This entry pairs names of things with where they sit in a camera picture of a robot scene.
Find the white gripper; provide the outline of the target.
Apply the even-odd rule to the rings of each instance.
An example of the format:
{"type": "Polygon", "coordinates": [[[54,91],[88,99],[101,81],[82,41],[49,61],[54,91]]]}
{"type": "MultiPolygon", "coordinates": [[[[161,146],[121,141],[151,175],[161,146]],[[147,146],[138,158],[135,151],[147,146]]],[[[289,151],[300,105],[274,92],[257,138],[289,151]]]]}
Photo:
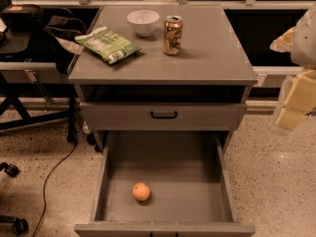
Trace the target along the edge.
{"type": "Polygon", "coordinates": [[[270,49],[290,52],[291,61],[303,69],[296,76],[287,75],[281,85],[273,114],[271,131],[286,136],[293,132],[316,108],[316,3],[293,28],[275,39],[270,49]]]}

